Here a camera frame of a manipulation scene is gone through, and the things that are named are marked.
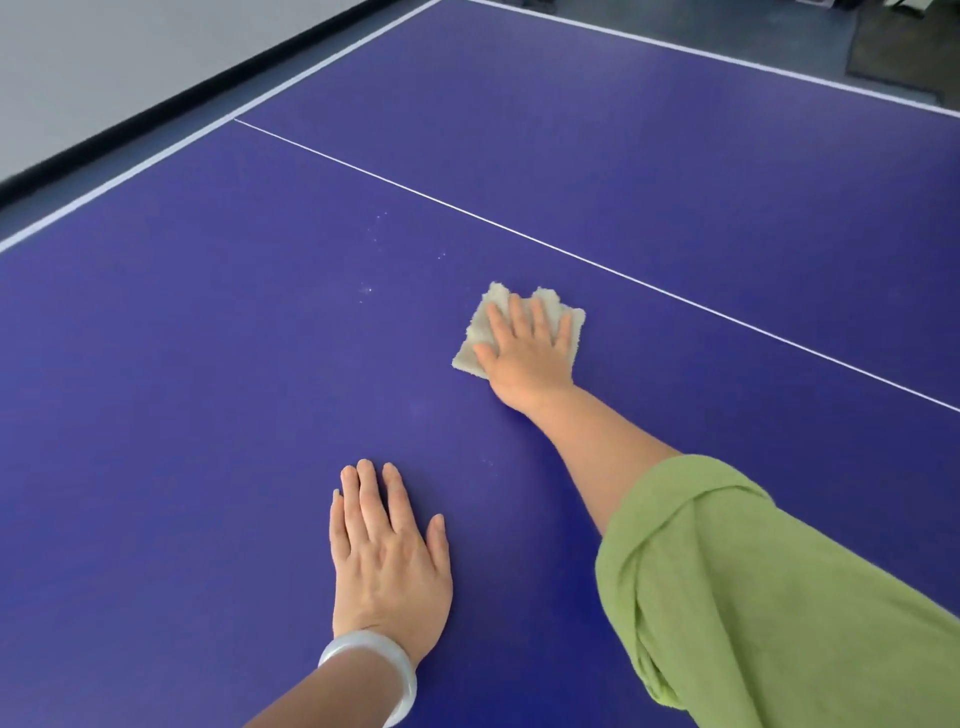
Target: black baseboard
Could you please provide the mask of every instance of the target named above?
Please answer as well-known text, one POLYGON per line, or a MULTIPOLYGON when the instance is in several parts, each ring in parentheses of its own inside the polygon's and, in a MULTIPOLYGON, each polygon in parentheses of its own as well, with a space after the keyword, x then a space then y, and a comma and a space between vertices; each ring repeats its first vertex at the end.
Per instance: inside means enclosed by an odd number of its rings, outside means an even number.
POLYGON ((325 20, 298 36, 229 68, 186 89, 136 116, 116 124, 85 141, 35 164, 0 182, 0 209, 33 194, 41 187, 56 182, 71 172, 130 143, 139 136, 166 124, 219 94, 248 81, 268 68, 294 57, 297 53, 340 33, 345 28, 392 5, 396 0, 364 0, 353 8, 325 20))

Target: gray wall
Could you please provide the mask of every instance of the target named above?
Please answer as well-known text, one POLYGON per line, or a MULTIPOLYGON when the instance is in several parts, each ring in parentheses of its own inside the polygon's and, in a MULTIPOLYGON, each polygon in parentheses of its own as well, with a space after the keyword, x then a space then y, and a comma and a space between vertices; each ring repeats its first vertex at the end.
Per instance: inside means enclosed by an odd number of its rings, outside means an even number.
POLYGON ((0 180, 360 0, 0 0, 0 180))

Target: rolled-up sleeve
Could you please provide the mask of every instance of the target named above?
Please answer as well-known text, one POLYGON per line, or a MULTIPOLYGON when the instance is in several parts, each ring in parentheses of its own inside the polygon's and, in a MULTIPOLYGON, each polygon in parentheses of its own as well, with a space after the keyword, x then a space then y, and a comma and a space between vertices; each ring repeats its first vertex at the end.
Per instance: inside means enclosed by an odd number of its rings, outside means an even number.
POLYGON ((648 692, 701 728, 960 725, 960 620, 718 460, 643 476, 596 575, 648 692))

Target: beige cloth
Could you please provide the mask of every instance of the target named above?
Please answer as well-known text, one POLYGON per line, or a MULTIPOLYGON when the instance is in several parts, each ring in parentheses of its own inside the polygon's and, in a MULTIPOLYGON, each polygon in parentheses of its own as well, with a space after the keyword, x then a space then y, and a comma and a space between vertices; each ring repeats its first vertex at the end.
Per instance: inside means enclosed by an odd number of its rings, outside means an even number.
MULTIPOLYGON (((572 364, 574 357, 577 355, 577 347, 580 344, 580 329, 584 325, 587 313, 583 308, 571 308, 565 303, 560 303, 560 296, 557 295, 556 291, 549 288, 538 288, 534 291, 533 295, 543 302, 543 310, 546 313, 547 321, 550 323, 550 332, 554 338, 557 337, 557 331, 560 328, 560 317, 567 311, 573 314, 573 330, 570 337, 570 363, 572 364)), ((493 331, 490 328, 490 319, 487 316, 487 305, 489 303, 496 303, 496 307, 500 309, 504 318, 510 321, 509 299, 510 290, 506 286, 501 283, 490 284, 490 290, 483 295, 483 299, 480 300, 480 305, 477 306, 476 311, 473 313, 473 318, 470 319, 470 325, 467 327, 467 339, 463 345, 461 345, 457 355, 453 357, 454 369, 480 376, 483 379, 487 378, 483 367, 481 367, 480 362, 477 361, 476 354, 473 353, 473 345, 487 343, 493 346, 495 352, 499 352, 499 348, 496 346, 496 340, 493 338, 493 331)), ((532 315, 530 313, 530 301, 532 299, 533 296, 529 299, 522 299, 523 308, 527 312, 527 316, 532 315)))

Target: bangle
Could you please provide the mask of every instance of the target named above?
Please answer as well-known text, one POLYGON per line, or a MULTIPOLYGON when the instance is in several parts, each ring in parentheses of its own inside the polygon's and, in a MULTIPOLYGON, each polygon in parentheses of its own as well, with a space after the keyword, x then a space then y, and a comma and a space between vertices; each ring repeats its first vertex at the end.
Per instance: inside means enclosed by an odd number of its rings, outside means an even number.
POLYGON ((417 674, 414 672, 414 666, 411 664, 410 658, 407 657, 407 653, 403 651, 403 647, 399 644, 395 643, 389 637, 384 637, 369 629, 358 629, 355 632, 347 632, 346 635, 341 635, 326 646, 324 654, 320 656, 317 667, 334 655, 339 655, 341 652, 346 652, 349 649, 358 647, 376 652, 376 654, 393 665, 396 671, 400 673, 400 678, 403 680, 403 697, 400 698, 400 702, 396 704, 394 711, 390 713, 390 717, 387 718, 387 722, 384 723, 384 728, 397 725, 407 717, 410 709, 414 707, 414 700, 417 699, 417 674))

